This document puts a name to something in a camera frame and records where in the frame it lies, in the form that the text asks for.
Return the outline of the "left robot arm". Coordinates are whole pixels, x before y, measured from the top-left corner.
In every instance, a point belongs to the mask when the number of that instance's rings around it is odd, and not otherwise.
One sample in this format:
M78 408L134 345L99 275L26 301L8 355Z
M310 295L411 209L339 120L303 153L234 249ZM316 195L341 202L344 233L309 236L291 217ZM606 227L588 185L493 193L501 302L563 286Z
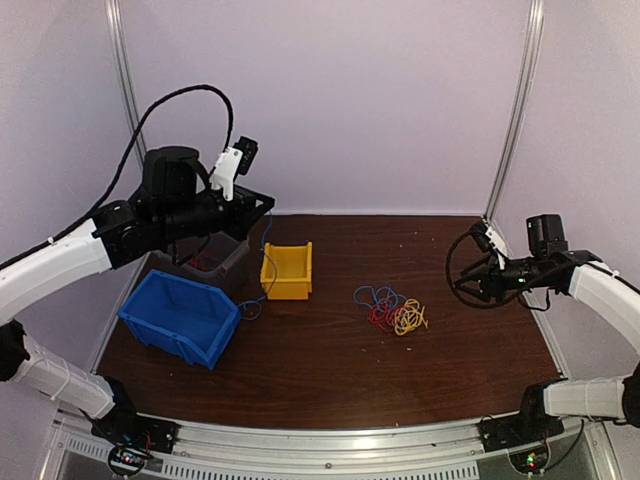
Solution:
M59 239L49 239L1 269L1 379L23 381L101 420L123 444L137 442L144 424L127 406L117 382L86 372L52 354L26 334L16 316L28 306L83 278L116 270L146 253L184 239L223 232L242 240L274 207L273 198L236 185L258 152L240 138L211 172L190 147L147 152L141 185L127 200L101 204Z

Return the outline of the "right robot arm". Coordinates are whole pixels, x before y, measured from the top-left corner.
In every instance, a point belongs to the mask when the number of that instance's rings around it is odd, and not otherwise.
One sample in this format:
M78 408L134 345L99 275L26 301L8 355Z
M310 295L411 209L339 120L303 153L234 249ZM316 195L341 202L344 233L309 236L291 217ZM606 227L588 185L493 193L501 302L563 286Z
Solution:
M530 254L512 258L506 243L482 219L454 240L445 257L445 278L462 304L492 310L544 288L585 305L639 346L639 289L588 250L570 248L562 218L541 214L526 221ZM639 425L639 373L591 380L551 381L525 390L512 430L535 440L560 417Z

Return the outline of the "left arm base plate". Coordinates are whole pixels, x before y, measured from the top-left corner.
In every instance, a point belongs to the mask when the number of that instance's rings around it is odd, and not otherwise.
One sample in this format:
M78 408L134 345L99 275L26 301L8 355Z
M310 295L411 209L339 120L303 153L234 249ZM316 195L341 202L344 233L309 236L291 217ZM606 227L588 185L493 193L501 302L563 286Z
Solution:
M143 453L173 452L179 426L177 423L131 412L110 412L104 418L93 419L91 433L112 445L136 449Z

